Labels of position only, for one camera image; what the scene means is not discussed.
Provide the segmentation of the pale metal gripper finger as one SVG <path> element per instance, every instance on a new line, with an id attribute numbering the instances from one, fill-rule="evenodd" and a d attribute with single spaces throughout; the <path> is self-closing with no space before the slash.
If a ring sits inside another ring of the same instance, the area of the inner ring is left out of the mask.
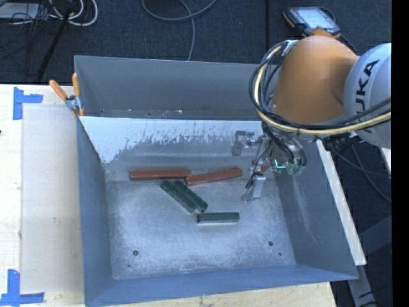
<path id="1" fill-rule="evenodd" d="M 266 181 L 266 176 L 261 172 L 254 172 L 245 185 L 245 192 L 241 199 L 244 203 L 251 203 L 261 198 L 262 190 Z"/>
<path id="2" fill-rule="evenodd" d="M 233 157 L 241 156 L 244 149 L 252 148 L 255 145 L 255 132 L 251 130 L 238 130 L 235 133 L 235 141 L 231 147 Z"/>

